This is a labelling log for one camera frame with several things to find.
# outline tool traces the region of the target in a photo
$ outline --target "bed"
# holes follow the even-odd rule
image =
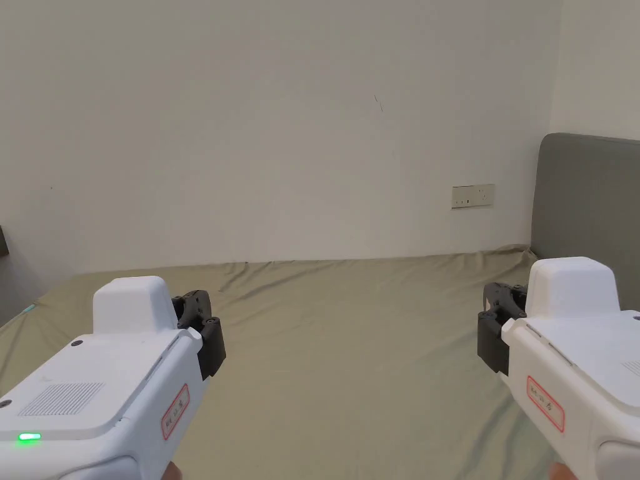
[[[540,253],[555,241],[535,220],[554,155],[541,148]],[[185,480],[544,479],[553,450],[476,356],[483,285],[524,283],[535,260],[509,246],[77,276],[0,329],[0,396],[91,332],[96,289],[159,275],[174,295],[210,292],[227,344],[174,459]]]

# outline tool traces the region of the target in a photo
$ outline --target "upholstered headboard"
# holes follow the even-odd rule
[[[640,142],[566,133],[540,145],[531,248],[611,267],[623,309],[640,310]]]

